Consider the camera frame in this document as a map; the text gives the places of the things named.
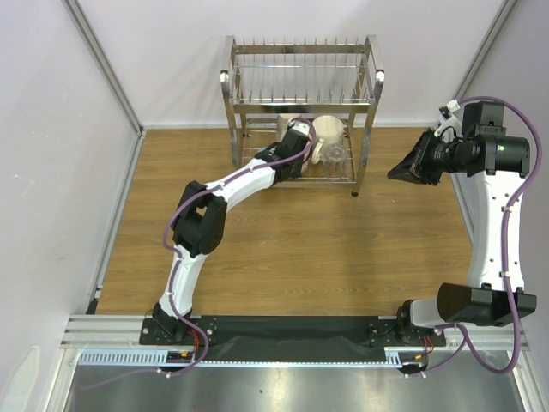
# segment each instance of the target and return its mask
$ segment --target white cup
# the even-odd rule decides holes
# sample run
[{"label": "white cup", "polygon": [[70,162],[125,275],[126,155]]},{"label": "white cup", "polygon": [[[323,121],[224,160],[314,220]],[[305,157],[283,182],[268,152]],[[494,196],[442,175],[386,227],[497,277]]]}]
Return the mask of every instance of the white cup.
[{"label": "white cup", "polygon": [[317,145],[312,152],[311,161],[318,163],[332,144],[338,144],[343,136],[343,123],[336,116],[319,116],[312,122],[317,133]]}]

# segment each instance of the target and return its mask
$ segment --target white wall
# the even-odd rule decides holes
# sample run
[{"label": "white wall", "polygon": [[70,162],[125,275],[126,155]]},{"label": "white wall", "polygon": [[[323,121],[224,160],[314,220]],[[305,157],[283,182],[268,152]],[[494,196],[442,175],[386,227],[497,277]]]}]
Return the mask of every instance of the white wall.
[{"label": "white wall", "polygon": [[[526,292],[538,296],[536,313],[522,321],[537,367],[549,387],[549,2],[519,2],[500,38],[494,45],[468,96],[491,95],[518,106],[532,120],[543,141],[546,158],[538,178],[524,195],[521,217],[521,263]],[[528,129],[513,113],[506,111],[508,136],[528,136]]]},{"label": "white wall", "polygon": [[226,35],[361,39],[386,69],[379,123],[436,120],[502,0],[81,0],[146,125],[226,124],[219,73]]},{"label": "white wall", "polygon": [[39,345],[36,410],[67,318],[87,304],[136,136],[61,1],[0,2],[0,39],[0,409]]}]

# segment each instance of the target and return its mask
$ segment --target metal shelf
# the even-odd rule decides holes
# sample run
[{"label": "metal shelf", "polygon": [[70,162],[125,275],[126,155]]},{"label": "metal shelf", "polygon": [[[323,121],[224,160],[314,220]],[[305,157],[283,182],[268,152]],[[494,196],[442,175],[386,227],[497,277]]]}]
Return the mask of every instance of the metal shelf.
[{"label": "metal shelf", "polygon": [[[350,184],[354,193],[359,192],[385,80],[376,36],[368,36],[364,43],[358,39],[315,39],[309,43],[306,39],[291,43],[254,39],[247,44],[245,40],[237,44],[228,36],[223,62],[220,81],[234,166],[242,166],[275,139],[276,114],[334,114],[346,125],[347,176],[326,179],[318,165],[309,165],[303,177],[290,183]],[[353,145],[348,138],[357,113],[366,114],[359,167],[354,165]]]}]

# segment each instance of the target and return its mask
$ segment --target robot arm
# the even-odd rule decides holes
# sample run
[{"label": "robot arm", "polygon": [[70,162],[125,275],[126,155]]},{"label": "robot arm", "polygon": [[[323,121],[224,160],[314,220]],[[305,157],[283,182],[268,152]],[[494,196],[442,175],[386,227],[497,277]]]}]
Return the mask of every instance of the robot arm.
[{"label": "robot arm", "polygon": [[[503,215],[509,197],[524,183],[529,172],[530,147],[522,137],[508,137],[503,127],[504,107],[481,101],[467,105],[463,125],[454,116],[455,102],[441,108],[442,122],[426,130],[412,152],[389,173],[390,179],[437,185],[443,172],[466,173],[474,182],[479,204],[474,215],[473,257],[467,285],[444,283],[436,298],[409,301],[409,322],[432,328],[446,322],[503,326],[511,320],[504,292],[504,276],[510,279],[519,314],[536,306],[535,296],[523,293],[519,260],[519,226],[522,196],[510,214],[509,273],[503,274]],[[463,138],[447,138],[446,130],[463,130]]]},{"label": "robot arm", "polygon": [[[172,224],[175,252],[170,280],[153,309],[156,324],[174,342],[181,340],[186,326],[173,311],[170,296],[178,312],[189,317],[198,275],[206,258],[221,242],[226,214],[254,193],[300,176],[312,140],[311,127],[297,120],[281,143],[260,151],[236,172],[205,185],[196,181],[187,185],[178,205],[180,213]],[[190,202],[188,207],[184,206],[186,202]]]}]

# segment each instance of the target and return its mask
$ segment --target cable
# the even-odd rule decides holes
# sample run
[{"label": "cable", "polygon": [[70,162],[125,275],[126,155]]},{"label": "cable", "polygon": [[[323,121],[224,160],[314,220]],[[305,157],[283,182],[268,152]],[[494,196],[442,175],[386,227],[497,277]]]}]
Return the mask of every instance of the cable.
[{"label": "cable", "polygon": [[425,355],[428,356],[432,354],[435,351],[435,343],[429,336],[425,336],[423,338],[423,342],[425,343]]},{"label": "cable", "polygon": [[456,130],[455,127],[452,126],[452,125],[446,126],[446,127],[444,128],[444,130],[440,132],[440,136],[441,136],[441,137],[444,136],[444,133],[446,133],[446,131],[449,130],[449,129],[452,129],[452,130],[454,131],[454,138],[457,138],[457,130]]},{"label": "cable", "polygon": [[[480,356],[478,350],[474,347],[473,342],[471,341],[471,338],[468,334],[467,328],[462,324],[456,324],[456,326],[460,329],[460,331],[463,334],[463,341],[459,348],[443,363],[440,365],[437,365],[435,367],[432,367],[425,371],[425,373],[434,372],[437,369],[443,367],[444,365],[447,365],[452,359],[454,359],[463,349],[465,344],[469,346],[471,349],[471,353],[473,354],[474,358],[488,371],[492,373],[497,374],[503,374],[503,373],[510,373],[516,366],[516,363],[518,362],[518,357],[521,353],[521,320],[518,315],[518,310],[516,308],[515,303],[515,296],[513,295],[513,290],[509,278],[509,218],[510,218],[510,207],[515,204],[515,202],[518,200],[518,198],[524,193],[524,191],[532,184],[536,176],[538,175],[540,168],[541,168],[541,162],[543,161],[543,147],[541,145],[541,139],[540,135],[538,134],[538,131],[535,129],[532,122],[526,117],[526,115],[521,112],[517,107],[511,105],[509,102],[496,98],[491,96],[475,96],[475,97],[469,97],[466,99],[463,99],[459,102],[460,105],[464,105],[465,103],[469,103],[471,101],[476,100],[490,100],[495,101],[496,103],[500,103],[510,109],[514,114],[516,114],[522,122],[528,127],[530,130],[530,133],[532,134],[532,137],[534,138],[534,144],[536,147],[536,159],[534,163],[534,168],[532,169],[532,172],[526,177],[524,180],[524,183],[513,193],[509,201],[506,204],[507,209],[504,211],[504,216],[502,219],[502,225],[501,225],[501,255],[502,255],[502,271],[506,274],[504,276],[504,289],[507,294],[507,300],[509,301],[509,306],[511,310],[511,315],[513,317],[513,353],[511,355],[509,364],[502,368],[497,369],[495,367],[492,367],[491,365],[488,365],[484,359],[482,359],[482,356]],[[445,324],[438,326],[437,328],[440,330],[448,329],[449,327],[452,327],[452,324]]]},{"label": "cable", "polygon": [[[311,150],[311,147],[312,147],[313,143],[317,139],[317,133],[315,132],[315,128],[312,125],[311,121],[306,119],[306,118],[296,118],[296,119],[301,121],[301,122],[307,123],[311,127],[310,128],[311,139],[309,139],[309,142],[305,145],[305,148],[303,150],[301,150],[299,153],[294,154],[294,155],[292,155],[290,157],[287,157],[285,159],[280,159],[278,161],[271,161],[269,163],[263,163],[263,164],[257,165],[253,168],[253,170],[263,169],[265,167],[283,165],[284,163],[294,161],[294,160],[298,159],[301,156],[305,157],[305,155],[307,154],[307,151]],[[231,176],[227,180],[224,180],[223,185],[228,185],[231,182],[233,182],[234,180],[244,176],[247,173],[252,173],[252,169],[246,167],[245,169],[241,170],[239,173],[236,173],[235,175]],[[175,275],[178,272],[179,265],[181,264],[181,262],[183,262],[183,253],[178,248],[170,246],[168,244],[167,237],[168,237],[168,234],[170,233],[170,230],[172,228],[173,223],[175,222],[175,220],[178,218],[179,214],[181,214],[181,212],[183,210],[188,208],[195,200],[199,199],[200,197],[206,196],[210,193],[213,193],[213,192],[219,190],[221,187],[222,187],[222,185],[219,184],[219,185],[217,185],[215,187],[212,187],[210,189],[207,189],[205,191],[200,191],[197,194],[191,196],[189,199],[187,199],[181,206],[179,206],[177,208],[177,210],[170,217],[170,220],[167,222],[166,226],[164,227],[164,232],[162,234],[162,245],[168,251],[172,251],[176,255],[178,255],[178,260],[176,260],[176,263],[173,265],[172,273],[170,273],[170,277],[169,277],[169,281],[168,281],[168,291],[167,291],[167,293],[168,293],[168,300],[170,302],[170,307],[172,308],[173,313],[175,313],[176,317],[180,321],[182,321],[184,324],[189,326],[195,333],[198,332],[198,334],[201,335],[204,338],[204,350],[202,351],[202,353],[200,354],[198,359],[194,360],[188,366],[186,366],[183,369],[181,369],[179,371],[176,371],[176,372],[167,372],[166,373],[166,372],[161,371],[160,369],[153,369],[153,368],[147,367],[147,368],[137,369],[135,371],[130,371],[130,372],[127,372],[127,373],[123,373],[123,374],[115,376],[113,378],[102,380],[102,381],[100,381],[96,384],[81,386],[81,389],[83,389],[85,391],[89,391],[89,390],[92,390],[92,389],[95,389],[95,388],[99,388],[103,385],[107,385],[107,384],[110,384],[112,382],[116,382],[119,379],[128,378],[130,376],[138,375],[138,374],[142,374],[142,373],[162,373],[167,378],[169,378],[170,376],[178,376],[178,375],[181,375],[181,374],[186,373],[189,370],[191,370],[193,367],[195,367],[198,363],[200,363],[206,357],[206,353],[208,352],[208,349],[209,349],[208,335],[206,335],[206,332],[204,332],[204,330],[202,330],[201,328],[199,328],[198,326],[196,326],[195,324],[193,324],[192,322],[190,322],[189,320],[184,318],[183,315],[181,315],[181,313],[179,313],[177,307],[175,307],[175,302],[173,301],[173,284],[175,282]]]}]

